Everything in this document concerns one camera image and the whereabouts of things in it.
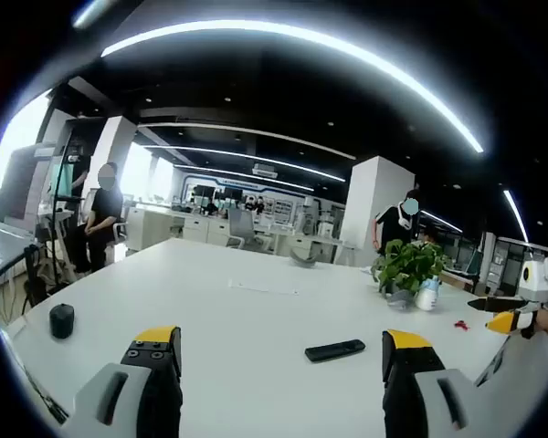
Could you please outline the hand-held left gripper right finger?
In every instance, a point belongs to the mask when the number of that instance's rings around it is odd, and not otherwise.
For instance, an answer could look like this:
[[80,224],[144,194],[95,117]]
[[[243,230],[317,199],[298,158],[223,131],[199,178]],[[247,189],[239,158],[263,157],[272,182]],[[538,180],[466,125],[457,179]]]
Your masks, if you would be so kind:
[[432,344],[409,332],[382,335],[382,378],[387,437],[487,437],[483,385],[501,365],[496,354],[475,380],[446,368]]

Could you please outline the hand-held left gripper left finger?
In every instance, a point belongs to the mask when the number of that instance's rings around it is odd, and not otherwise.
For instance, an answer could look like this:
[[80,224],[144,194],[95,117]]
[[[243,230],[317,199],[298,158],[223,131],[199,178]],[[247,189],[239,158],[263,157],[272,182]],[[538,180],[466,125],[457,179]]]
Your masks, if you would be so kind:
[[181,329],[150,328],[118,363],[100,369],[74,398],[64,437],[177,437],[183,406]]

